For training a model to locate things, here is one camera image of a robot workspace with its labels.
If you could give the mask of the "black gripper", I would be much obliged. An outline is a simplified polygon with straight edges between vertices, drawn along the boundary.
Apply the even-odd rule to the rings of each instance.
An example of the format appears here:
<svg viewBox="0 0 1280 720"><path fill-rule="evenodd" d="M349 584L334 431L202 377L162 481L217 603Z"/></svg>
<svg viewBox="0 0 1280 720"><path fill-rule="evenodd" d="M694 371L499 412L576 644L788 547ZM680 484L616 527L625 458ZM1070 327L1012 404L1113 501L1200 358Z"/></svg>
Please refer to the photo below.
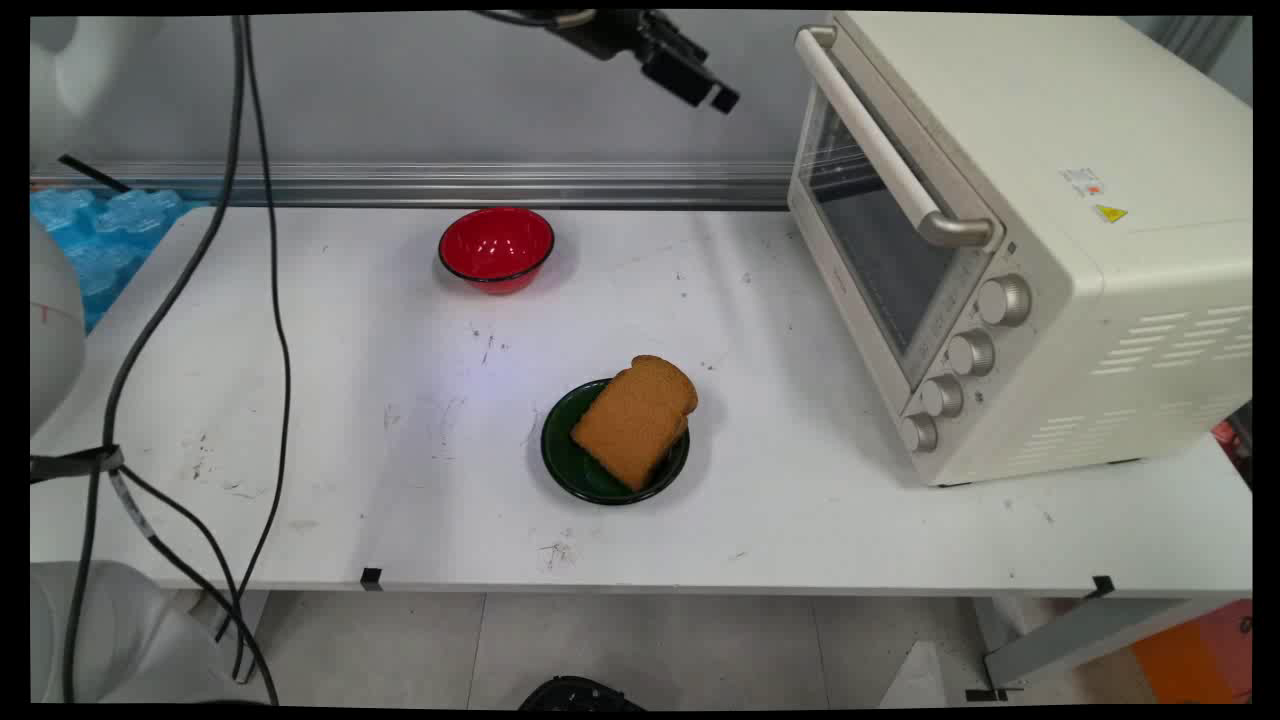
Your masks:
<svg viewBox="0 0 1280 720"><path fill-rule="evenodd" d="M646 78L690 106L709 99L730 114L739 104L740 94L707 68L708 51L664 12L568 12L550 18L547 29L602 61L631 53Z"/></svg>

